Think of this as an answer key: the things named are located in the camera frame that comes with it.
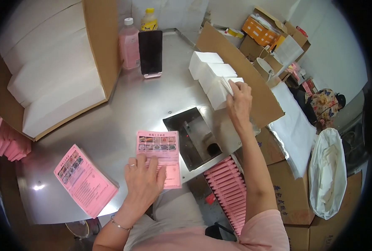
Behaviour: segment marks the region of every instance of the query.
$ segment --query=pink shirt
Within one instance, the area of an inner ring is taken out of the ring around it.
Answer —
[[[276,209],[251,218],[242,229],[239,243],[217,240],[204,232],[204,228],[197,227],[163,233],[143,241],[133,250],[289,250],[288,235]]]

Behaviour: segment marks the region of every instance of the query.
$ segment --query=pink flyer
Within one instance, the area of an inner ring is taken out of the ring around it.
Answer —
[[[118,186],[77,145],[70,148],[53,173],[74,201],[94,219],[118,192]]]
[[[181,188],[179,164],[179,136],[171,132],[137,132],[137,154],[147,155],[147,166],[152,156],[158,157],[158,169],[166,166],[164,189]]]

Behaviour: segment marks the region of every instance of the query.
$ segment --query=stack of pink flyers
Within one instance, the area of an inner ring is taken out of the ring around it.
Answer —
[[[240,236],[246,218],[246,185],[236,164],[229,156],[205,171],[204,176]]]
[[[147,155],[148,166],[152,156],[158,157],[158,170],[166,166],[164,189],[181,188],[179,164],[179,136],[171,132],[137,132],[137,154]]]
[[[94,219],[119,189],[77,145],[70,148],[53,173],[74,201]]]
[[[0,117],[0,156],[15,161],[31,152],[31,140],[14,130]]]

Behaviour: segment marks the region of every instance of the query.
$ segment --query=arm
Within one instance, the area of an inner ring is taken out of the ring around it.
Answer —
[[[249,121],[251,88],[242,82],[230,81],[230,86],[234,96],[228,95],[227,110],[243,145],[243,171],[247,189],[245,222],[247,222],[256,214],[278,208],[271,177]]]
[[[139,154],[137,159],[129,158],[124,167],[128,194],[113,220],[125,228],[131,228],[163,190],[166,168],[157,176],[158,158],[151,158],[149,168],[145,167],[146,159],[145,154]],[[129,231],[108,222],[95,239],[93,251],[123,250],[128,237]]]

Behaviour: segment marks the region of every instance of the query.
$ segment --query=white plastic bag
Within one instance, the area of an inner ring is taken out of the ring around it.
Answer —
[[[327,128],[314,145],[309,165],[310,205],[314,213],[325,220],[338,213],[346,184],[342,139],[337,130]]]

